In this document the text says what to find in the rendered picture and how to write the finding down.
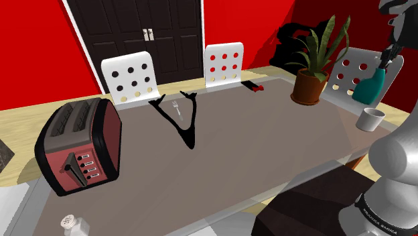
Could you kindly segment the white chair with holes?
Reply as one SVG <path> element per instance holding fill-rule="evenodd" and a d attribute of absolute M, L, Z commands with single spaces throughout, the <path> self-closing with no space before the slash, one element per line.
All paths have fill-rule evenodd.
<path fill-rule="evenodd" d="M 403 57 L 398 55 L 385 69 L 382 90 L 373 103 L 366 105 L 355 101 L 352 94 L 356 85 L 361 80 L 373 76 L 380 64 L 380 55 L 380 52 L 350 47 L 341 61 L 335 63 L 321 98 L 356 115 L 360 115 L 364 108 L 375 108 L 398 75 L 404 62 Z"/>
<path fill-rule="evenodd" d="M 146 105 L 160 97 L 149 52 L 104 59 L 101 69 L 118 110 Z"/>
<path fill-rule="evenodd" d="M 204 51 L 206 88 L 241 81 L 244 46 L 241 42 L 211 44 Z"/>

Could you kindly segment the teal spray bottle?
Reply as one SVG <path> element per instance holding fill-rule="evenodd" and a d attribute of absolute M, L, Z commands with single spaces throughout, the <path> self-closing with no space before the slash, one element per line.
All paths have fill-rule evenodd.
<path fill-rule="evenodd" d="M 352 98 L 366 105 L 373 103 L 382 90 L 385 74 L 384 68 L 377 68 L 371 78 L 365 78 L 356 85 Z"/>

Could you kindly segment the white cup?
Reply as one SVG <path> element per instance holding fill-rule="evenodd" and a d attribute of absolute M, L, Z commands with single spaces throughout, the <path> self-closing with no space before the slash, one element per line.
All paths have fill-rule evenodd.
<path fill-rule="evenodd" d="M 378 109 L 364 108 L 356 122 L 356 127 L 367 132 L 374 131 L 385 116 L 386 114 Z"/>

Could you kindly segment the potted plant in brown pot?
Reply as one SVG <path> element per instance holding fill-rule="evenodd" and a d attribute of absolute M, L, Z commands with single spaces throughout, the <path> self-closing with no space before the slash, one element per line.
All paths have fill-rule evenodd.
<path fill-rule="evenodd" d="M 291 99 L 295 103 L 301 105 L 315 105 L 319 103 L 320 95 L 325 87 L 327 79 L 329 79 L 330 76 L 326 70 L 335 65 L 335 63 L 339 62 L 348 52 L 350 43 L 348 35 L 348 28 L 351 22 L 350 16 L 347 17 L 346 22 L 341 27 L 340 32 L 333 41 L 330 49 L 327 49 L 330 36 L 335 26 L 335 18 L 336 16 L 333 15 L 329 19 L 322 34 L 321 41 L 319 41 L 317 34 L 311 30 L 311 35 L 306 37 L 306 43 L 304 43 L 308 53 L 302 51 L 295 52 L 296 54 L 301 54 L 305 58 L 305 61 L 307 62 L 306 66 L 298 62 L 286 63 L 286 65 L 298 64 L 303 66 L 303 68 L 297 71 L 293 92 L 290 95 Z M 344 53 L 331 63 L 330 56 L 340 45 L 343 37 L 346 38 Z"/>

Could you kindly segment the black and red flat object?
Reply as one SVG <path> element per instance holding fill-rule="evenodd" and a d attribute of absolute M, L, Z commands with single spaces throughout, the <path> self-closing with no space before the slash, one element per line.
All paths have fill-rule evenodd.
<path fill-rule="evenodd" d="M 262 85 L 257 85 L 250 80 L 244 80 L 244 81 L 241 82 L 241 84 L 244 85 L 245 87 L 247 87 L 248 89 L 254 91 L 254 92 L 264 90 L 264 87 Z"/>

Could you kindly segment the grey table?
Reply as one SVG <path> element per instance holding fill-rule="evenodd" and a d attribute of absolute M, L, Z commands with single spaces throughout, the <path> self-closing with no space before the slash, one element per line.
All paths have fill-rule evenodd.
<path fill-rule="evenodd" d="M 356 127 L 357 115 L 329 101 L 302 106 L 291 83 L 266 80 L 263 91 L 244 86 L 199 91 L 196 140 L 190 149 L 151 105 L 117 110 L 122 122 L 119 177 L 58 196 L 44 176 L 27 193 L 3 236 L 64 236 L 69 214 L 89 225 L 88 236 L 182 236 L 270 196 L 309 169 L 355 158 L 387 134 Z M 177 101 L 183 121 L 172 101 Z M 182 129 L 193 104 L 182 95 L 159 107 Z"/>

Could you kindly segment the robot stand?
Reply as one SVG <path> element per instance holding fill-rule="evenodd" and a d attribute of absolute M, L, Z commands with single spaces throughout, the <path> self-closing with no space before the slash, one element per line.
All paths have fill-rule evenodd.
<path fill-rule="evenodd" d="M 278 194 L 256 217 L 251 236 L 346 236 L 338 213 L 374 182 L 340 166 Z"/>

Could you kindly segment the black tongs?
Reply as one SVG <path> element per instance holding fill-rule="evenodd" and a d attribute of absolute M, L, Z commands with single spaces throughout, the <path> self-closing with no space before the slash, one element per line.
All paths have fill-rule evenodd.
<path fill-rule="evenodd" d="M 196 127 L 195 127 L 195 120 L 196 120 L 196 110 L 197 110 L 197 102 L 196 102 L 196 95 L 197 93 L 185 93 L 180 91 L 185 98 L 191 100 L 193 104 L 192 110 L 192 118 L 190 122 L 190 126 L 187 129 L 182 129 L 180 126 L 163 110 L 159 107 L 160 102 L 164 99 L 165 95 L 162 95 L 157 100 L 149 101 L 149 104 L 152 105 L 165 119 L 167 119 L 178 131 L 179 135 L 185 142 L 185 144 L 192 150 L 195 147 L 195 140 L 196 140 Z"/>

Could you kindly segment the silver fork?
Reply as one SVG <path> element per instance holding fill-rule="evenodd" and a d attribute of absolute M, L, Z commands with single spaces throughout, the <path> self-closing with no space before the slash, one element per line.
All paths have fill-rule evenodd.
<path fill-rule="evenodd" d="M 179 116 L 180 120 L 181 120 L 181 121 L 183 121 L 184 119 L 183 119 L 182 114 L 181 114 L 181 112 L 180 112 L 180 110 L 179 110 L 179 106 L 178 106 L 177 101 L 172 101 L 172 105 L 173 105 L 173 107 L 176 109 L 176 111 L 177 111 L 177 113 L 178 113 L 178 116 Z"/>

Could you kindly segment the dark double door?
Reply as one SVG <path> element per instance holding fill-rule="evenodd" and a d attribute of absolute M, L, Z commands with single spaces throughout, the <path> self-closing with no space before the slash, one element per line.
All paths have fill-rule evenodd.
<path fill-rule="evenodd" d="M 99 85 L 104 59 L 151 54 L 158 84 L 201 78 L 202 0 L 66 0 Z"/>

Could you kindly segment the red and black toaster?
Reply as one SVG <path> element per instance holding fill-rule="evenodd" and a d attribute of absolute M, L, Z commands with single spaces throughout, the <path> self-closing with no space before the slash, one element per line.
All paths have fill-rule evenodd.
<path fill-rule="evenodd" d="M 119 177 L 122 122 L 112 102 L 93 98 L 56 109 L 34 147 L 38 166 L 58 196 Z"/>

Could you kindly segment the white salt shaker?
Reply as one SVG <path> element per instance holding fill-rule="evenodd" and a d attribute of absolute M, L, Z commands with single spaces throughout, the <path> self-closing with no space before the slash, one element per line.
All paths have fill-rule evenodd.
<path fill-rule="evenodd" d="M 64 228 L 64 236 L 88 236 L 90 225 L 82 218 L 74 215 L 65 216 L 60 226 Z"/>

